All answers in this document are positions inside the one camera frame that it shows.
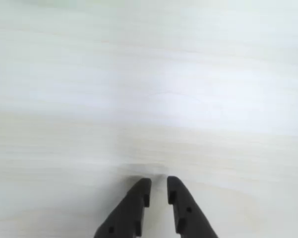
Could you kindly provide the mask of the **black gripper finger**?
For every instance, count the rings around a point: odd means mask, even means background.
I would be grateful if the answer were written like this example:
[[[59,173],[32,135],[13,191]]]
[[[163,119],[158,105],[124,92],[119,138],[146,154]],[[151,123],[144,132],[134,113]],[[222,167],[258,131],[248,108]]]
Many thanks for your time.
[[[188,188],[175,176],[167,177],[168,203],[173,206],[175,230],[182,238],[217,238]]]
[[[144,209],[150,206],[152,181],[141,178],[98,227],[96,238],[138,238],[142,236]]]

